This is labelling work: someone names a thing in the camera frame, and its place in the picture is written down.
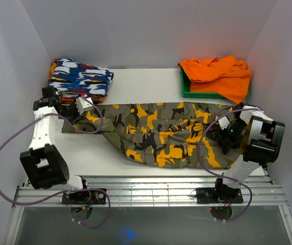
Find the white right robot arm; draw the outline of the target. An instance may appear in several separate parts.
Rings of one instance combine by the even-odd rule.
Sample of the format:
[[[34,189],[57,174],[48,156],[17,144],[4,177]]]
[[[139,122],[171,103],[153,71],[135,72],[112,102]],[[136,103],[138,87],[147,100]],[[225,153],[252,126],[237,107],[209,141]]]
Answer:
[[[209,130],[208,136],[218,143],[223,154],[239,150],[233,166],[218,177],[213,197],[219,203],[232,201],[241,195],[241,183],[256,169],[273,163],[279,156],[285,124],[266,116],[258,107],[236,105],[234,120],[227,116]]]

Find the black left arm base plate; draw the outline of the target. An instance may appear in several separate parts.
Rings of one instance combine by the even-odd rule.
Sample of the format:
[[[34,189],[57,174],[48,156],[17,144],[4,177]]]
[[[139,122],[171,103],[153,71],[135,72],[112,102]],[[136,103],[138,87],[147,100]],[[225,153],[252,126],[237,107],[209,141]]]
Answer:
[[[87,205],[97,204],[103,205],[106,203],[104,192],[107,190],[102,188],[99,190],[71,191],[65,192],[62,196],[61,204],[64,205]]]

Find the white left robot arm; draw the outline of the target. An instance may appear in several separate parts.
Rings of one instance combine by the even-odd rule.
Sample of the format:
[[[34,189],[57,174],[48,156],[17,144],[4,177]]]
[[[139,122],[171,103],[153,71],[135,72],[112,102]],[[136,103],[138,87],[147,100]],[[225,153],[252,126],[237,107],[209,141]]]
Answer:
[[[91,192],[86,181],[70,174],[69,166],[55,146],[57,115],[65,113],[58,91],[54,87],[42,88],[42,98],[34,101],[33,112],[39,121],[34,125],[28,150],[20,153],[20,162],[32,186],[74,190],[73,198],[80,204],[87,203]]]

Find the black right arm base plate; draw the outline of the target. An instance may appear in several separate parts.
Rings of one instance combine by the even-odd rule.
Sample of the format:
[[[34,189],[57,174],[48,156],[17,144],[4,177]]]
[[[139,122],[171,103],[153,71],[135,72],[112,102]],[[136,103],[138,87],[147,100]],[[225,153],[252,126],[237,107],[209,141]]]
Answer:
[[[196,199],[198,204],[218,204],[229,203],[242,204],[244,202],[240,189],[229,188],[218,190],[214,187],[204,187],[196,189]]]

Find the olive yellow camouflage trousers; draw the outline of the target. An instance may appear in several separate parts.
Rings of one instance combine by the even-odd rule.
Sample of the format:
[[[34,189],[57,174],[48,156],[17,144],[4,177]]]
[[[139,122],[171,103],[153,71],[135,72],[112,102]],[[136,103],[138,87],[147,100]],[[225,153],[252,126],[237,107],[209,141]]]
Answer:
[[[99,105],[85,112],[72,128],[99,133],[124,157],[137,163],[164,168],[229,169],[240,155],[230,150],[224,155],[205,129],[222,105],[177,102]]]

